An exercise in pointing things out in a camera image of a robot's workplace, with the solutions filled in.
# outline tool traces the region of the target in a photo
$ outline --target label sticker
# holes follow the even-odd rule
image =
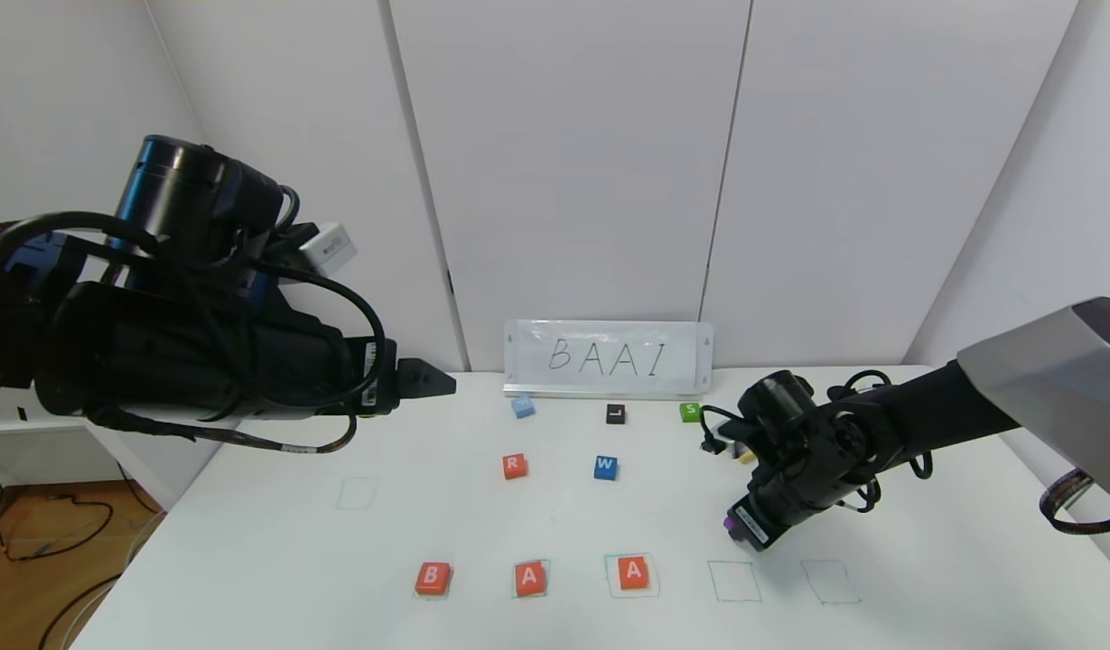
[[[366,344],[366,363],[361,369],[364,375],[370,374],[371,367],[374,366],[374,357],[377,356],[377,345],[373,342]],[[370,384],[370,387],[361,392],[361,404],[363,406],[374,407],[377,406],[377,382]]]
[[[757,521],[754,520],[751,515],[749,515],[748,511],[744,509],[744,507],[741,506],[736,507],[735,514],[739,515],[739,520],[743,521],[745,526],[751,528],[751,532],[756,536],[756,539],[758,539],[763,544],[768,544],[769,539],[768,534],[765,534],[764,528]]]

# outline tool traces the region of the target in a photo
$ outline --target panel seam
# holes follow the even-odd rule
[[[446,299],[450,303],[451,323],[454,325],[454,337],[458,347],[458,358],[463,364],[463,373],[471,370],[471,353],[467,349],[467,338],[463,334],[463,319],[458,314],[458,302],[454,293],[454,281],[451,277],[451,266],[446,260],[446,246],[443,243],[443,230],[438,225],[438,209],[434,204],[434,191],[431,190],[430,176],[426,173],[426,156],[422,149],[422,136],[418,133],[418,120],[414,116],[414,102],[410,98],[410,82],[406,81],[405,63],[402,61],[402,49],[398,45],[397,32],[394,29],[394,9],[391,0],[379,0],[379,12],[382,18],[382,31],[385,33],[386,50],[390,51],[391,67],[394,71],[394,85],[398,90],[398,102],[405,119],[406,135],[410,138],[410,151],[414,155],[414,169],[418,173],[418,185],[426,206],[426,220],[430,222],[431,235],[434,237],[434,251],[438,256],[438,272],[446,285]]]
[[[751,37],[751,17],[756,9],[756,0],[748,4],[748,21],[744,27],[744,50],[739,54],[739,77],[735,79],[735,95],[731,100],[731,116],[727,126],[727,145],[724,148],[724,169],[719,172],[719,193],[715,196],[715,219],[710,225],[710,243],[707,244],[707,265],[704,267],[703,291],[699,292],[699,316],[703,321],[703,307],[707,299],[707,281],[710,280],[710,258],[715,253],[715,234],[719,233],[719,210],[724,206],[724,184],[727,182],[727,161],[731,158],[731,138],[735,135],[735,115],[739,112],[739,88],[744,85],[744,68],[748,61],[748,40]]]

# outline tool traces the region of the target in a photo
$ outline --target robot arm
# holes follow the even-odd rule
[[[867,511],[880,499],[878,473],[910,463],[927,478],[934,449],[1021,425],[1078,468],[1045,495],[1049,521],[1076,535],[1110,531],[1110,521],[1054,519],[1092,481],[1110,494],[1110,298],[988,338],[901,386],[885,378],[860,394],[851,388],[859,377],[828,388],[831,402],[817,407],[803,378],[775,373],[744,393],[741,416],[715,431],[704,425],[707,451],[725,447],[718,435],[759,458],[748,495],[724,521],[734,539],[765,550],[791,526],[842,506],[851,491],[865,498],[860,510]]]
[[[250,165],[147,136],[115,216],[0,225],[0,387],[34,386],[47,410],[104,427],[305,454],[343,447],[356,416],[453,394],[454,379],[427,363],[395,362],[370,304],[324,276],[352,255],[344,230],[294,223],[297,213],[297,193]],[[108,245],[59,232],[85,227]],[[109,270],[79,283],[90,255]],[[344,337],[291,308],[281,280],[352,302],[372,336]],[[315,448],[161,420],[311,415],[347,415],[349,430]]]

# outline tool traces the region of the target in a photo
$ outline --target wooden floor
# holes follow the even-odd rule
[[[42,545],[49,551],[68,547],[95,530],[108,510],[74,506],[54,495],[74,494],[79,501],[103,501],[114,508],[113,519],[88,544],[52,558],[10,562],[0,547],[0,650],[34,650],[52,617],[69,600],[97,581],[124,569],[130,548],[139,548],[161,522],[141,507],[122,481],[9,488],[11,506],[1,518],[10,555],[29,556]],[[151,506],[152,498],[138,487]],[[150,524],[143,531],[145,524]],[[69,610],[52,629],[47,650],[60,649],[72,620],[89,598]],[[81,618],[77,629],[89,620]]]

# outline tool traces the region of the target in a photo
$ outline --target letter r block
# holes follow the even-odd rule
[[[526,476],[526,456],[523,454],[511,454],[511,456],[502,457],[502,476],[509,478],[518,478]]]

